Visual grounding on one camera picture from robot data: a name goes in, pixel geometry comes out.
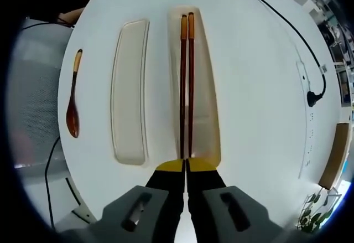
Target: white table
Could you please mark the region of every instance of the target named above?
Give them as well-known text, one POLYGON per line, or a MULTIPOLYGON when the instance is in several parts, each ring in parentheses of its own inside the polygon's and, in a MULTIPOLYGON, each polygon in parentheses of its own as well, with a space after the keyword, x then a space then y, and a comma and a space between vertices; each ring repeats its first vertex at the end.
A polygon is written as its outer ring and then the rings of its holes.
MULTIPOLYGON (((167 14, 171 7, 200 8, 208 39, 221 136, 218 172, 267 207, 270 218, 286 224, 307 194, 317 188, 339 120, 339 86, 316 24, 292 0, 266 0, 307 39, 326 64, 327 91, 306 109, 295 45, 311 89, 322 90, 320 72, 305 44, 258 0, 91 0, 67 45, 58 93, 61 142, 71 176, 96 218, 103 208, 135 185, 145 185, 157 165, 177 157, 172 128, 167 14), (126 22, 147 18, 150 29, 145 70, 145 119, 149 163, 119 164, 113 156, 110 91, 119 31, 126 22), (84 53, 77 77, 80 135, 66 126, 72 65, 84 53), (312 163, 299 179, 307 123, 313 122, 312 163)), ((181 227, 186 230, 186 213, 181 227)), ((177 240, 183 235, 177 234, 177 240)))

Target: table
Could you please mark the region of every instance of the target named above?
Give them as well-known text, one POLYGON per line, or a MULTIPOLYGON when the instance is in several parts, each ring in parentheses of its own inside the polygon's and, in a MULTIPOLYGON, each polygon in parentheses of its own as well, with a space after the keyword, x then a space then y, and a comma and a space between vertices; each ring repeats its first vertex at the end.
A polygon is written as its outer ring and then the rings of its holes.
MULTIPOLYGON (((58 120, 67 166, 96 218, 103 208, 135 185, 145 185, 155 167, 176 159, 171 116, 167 14, 171 7, 200 8, 208 39, 221 137, 218 172, 267 207, 285 225, 304 198, 318 186, 339 120, 339 86, 326 43, 311 17, 293 0, 266 0, 307 39, 319 62, 327 65, 327 91, 306 108, 303 70, 311 89, 322 90, 319 70, 305 44, 258 0, 91 0, 71 35, 63 59, 58 120), (110 91, 114 54, 124 23, 150 20, 145 63, 145 120, 149 163, 119 164, 113 155, 110 91), (66 126, 72 65, 83 49, 76 103, 80 135, 66 126), (312 122, 311 134, 307 128, 312 122), (311 146, 306 145, 312 137, 311 146), (300 179, 306 148, 311 161, 300 179)), ((185 240, 188 213, 181 219, 185 240)))

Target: gray chair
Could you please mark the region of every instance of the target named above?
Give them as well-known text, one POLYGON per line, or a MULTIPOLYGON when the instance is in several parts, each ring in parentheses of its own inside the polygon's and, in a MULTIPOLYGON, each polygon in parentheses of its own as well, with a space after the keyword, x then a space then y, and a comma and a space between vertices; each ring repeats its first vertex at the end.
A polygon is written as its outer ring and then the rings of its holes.
MULTIPOLYGON (((26 19, 23 28, 41 21, 26 19)), ((27 177, 44 175, 53 143, 59 136, 57 99, 64 52, 72 29, 43 24, 19 33, 7 77, 6 119, 15 167, 27 177)), ((67 171, 57 144, 50 174, 67 171)))

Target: person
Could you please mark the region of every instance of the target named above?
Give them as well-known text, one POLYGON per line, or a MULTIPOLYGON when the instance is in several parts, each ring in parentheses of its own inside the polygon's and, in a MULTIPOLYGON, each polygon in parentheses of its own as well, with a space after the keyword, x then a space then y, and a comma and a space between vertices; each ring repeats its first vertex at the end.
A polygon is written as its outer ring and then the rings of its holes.
POLYGON ((44 22, 75 24, 88 2, 89 0, 35 0, 29 17, 44 22))

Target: wooden chopstick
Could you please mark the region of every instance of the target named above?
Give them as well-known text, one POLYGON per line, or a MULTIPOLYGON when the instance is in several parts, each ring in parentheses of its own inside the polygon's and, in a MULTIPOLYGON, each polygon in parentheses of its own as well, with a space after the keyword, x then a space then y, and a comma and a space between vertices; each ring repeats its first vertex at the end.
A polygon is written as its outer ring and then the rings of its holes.
POLYGON ((194 107, 194 13, 188 14, 189 41, 189 107, 188 107, 188 157, 192 156, 193 107, 194 107))
POLYGON ((181 19, 181 62, 180 62, 180 95, 179 95, 179 130, 180 130, 180 158, 184 159, 184 120, 186 95, 186 49, 187 49, 187 16, 181 19))

